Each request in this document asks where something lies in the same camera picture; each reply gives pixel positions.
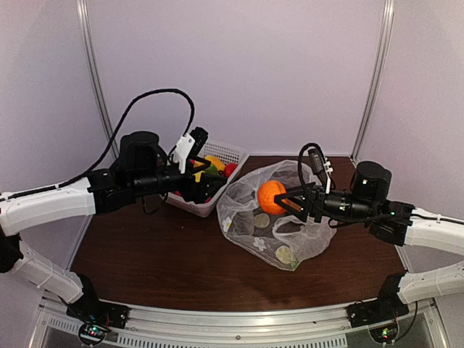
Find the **orange fruit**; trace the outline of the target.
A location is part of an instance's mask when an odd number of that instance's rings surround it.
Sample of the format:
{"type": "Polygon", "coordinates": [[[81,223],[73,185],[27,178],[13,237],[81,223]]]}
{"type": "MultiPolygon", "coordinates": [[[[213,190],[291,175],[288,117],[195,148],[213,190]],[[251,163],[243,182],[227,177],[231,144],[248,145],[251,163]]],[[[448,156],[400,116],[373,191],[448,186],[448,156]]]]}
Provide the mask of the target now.
{"type": "Polygon", "coordinates": [[[266,181],[257,192],[258,203],[263,212],[271,215],[282,215],[285,209],[274,202],[276,196],[285,194],[286,189],[280,181],[266,181]]]}

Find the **clear printed plastic bag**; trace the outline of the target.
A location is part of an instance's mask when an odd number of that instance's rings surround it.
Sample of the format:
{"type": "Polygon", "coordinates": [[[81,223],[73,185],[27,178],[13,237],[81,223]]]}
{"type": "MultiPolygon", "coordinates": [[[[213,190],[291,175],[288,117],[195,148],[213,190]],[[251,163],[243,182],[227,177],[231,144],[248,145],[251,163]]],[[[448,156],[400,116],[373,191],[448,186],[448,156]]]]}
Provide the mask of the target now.
{"type": "Polygon", "coordinates": [[[301,262],[322,254],[336,230],[326,217],[321,223],[311,217],[303,223],[289,214],[264,212],[257,194],[269,180],[287,189],[298,186],[297,162],[286,159],[261,167],[232,183],[217,203],[218,222],[227,240],[275,268],[294,271],[301,262]]]}

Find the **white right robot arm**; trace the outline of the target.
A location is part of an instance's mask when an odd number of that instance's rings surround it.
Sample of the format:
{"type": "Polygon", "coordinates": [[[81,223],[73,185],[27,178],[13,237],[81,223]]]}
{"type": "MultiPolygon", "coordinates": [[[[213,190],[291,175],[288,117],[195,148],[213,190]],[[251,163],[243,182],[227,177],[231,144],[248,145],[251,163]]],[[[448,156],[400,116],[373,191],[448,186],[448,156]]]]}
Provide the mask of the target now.
{"type": "MultiPolygon", "coordinates": [[[[328,218],[332,228],[362,223],[370,234],[399,247],[428,247],[463,254],[463,221],[387,198],[392,174],[380,164],[360,162],[349,192],[305,183],[275,195],[273,201],[301,221],[328,218]]],[[[432,297],[463,292],[463,263],[422,273],[389,276],[372,304],[376,319],[386,320],[399,309],[432,297]]]]}

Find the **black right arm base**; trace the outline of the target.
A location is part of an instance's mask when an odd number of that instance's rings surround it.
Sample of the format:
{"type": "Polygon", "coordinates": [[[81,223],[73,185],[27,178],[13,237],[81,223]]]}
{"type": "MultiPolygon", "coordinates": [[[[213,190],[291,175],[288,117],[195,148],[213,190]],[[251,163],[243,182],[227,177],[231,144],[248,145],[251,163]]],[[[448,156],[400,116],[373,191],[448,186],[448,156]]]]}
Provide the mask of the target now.
{"type": "Polygon", "coordinates": [[[346,311],[351,327],[374,326],[370,335],[375,342],[383,345],[398,342],[404,336],[400,333],[398,319],[410,312],[408,305],[397,294],[404,275],[389,275],[375,299],[360,300],[349,305],[346,311]]]}

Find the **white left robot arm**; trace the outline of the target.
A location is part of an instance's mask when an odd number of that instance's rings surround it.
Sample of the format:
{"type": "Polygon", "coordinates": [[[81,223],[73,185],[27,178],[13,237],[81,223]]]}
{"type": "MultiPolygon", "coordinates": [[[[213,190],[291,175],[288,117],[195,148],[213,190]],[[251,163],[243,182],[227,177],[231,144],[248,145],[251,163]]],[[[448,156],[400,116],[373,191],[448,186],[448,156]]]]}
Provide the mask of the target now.
{"type": "Polygon", "coordinates": [[[1,195],[1,272],[18,274],[54,293],[89,322],[104,316],[91,282],[66,271],[33,251],[20,231],[55,220],[102,215],[151,195],[178,192],[187,202],[200,204],[214,196],[224,178],[207,174],[210,161],[194,167],[208,133],[197,127],[177,142],[172,157],[159,137],[138,131],[121,139],[120,156],[108,169],[89,170],[66,183],[1,195]]]}

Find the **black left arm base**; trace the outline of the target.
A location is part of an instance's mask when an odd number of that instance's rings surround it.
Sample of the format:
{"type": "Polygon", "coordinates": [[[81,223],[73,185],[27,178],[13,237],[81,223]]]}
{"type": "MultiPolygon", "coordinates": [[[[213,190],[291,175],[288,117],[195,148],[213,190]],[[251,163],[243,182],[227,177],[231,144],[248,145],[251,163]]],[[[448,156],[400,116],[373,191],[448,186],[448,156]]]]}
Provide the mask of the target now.
{"type": "Polygon", "coordinates": [[[67,307],[67,315],[82,322],[78,329],[81,343],[85,347],[95,347],[105,340],[111,328],[125,328],[129,307],[101,301],[90,278],[80,273],[77,276],[83,285],[83,296],[73,303],[61,301],[67,307]]]}

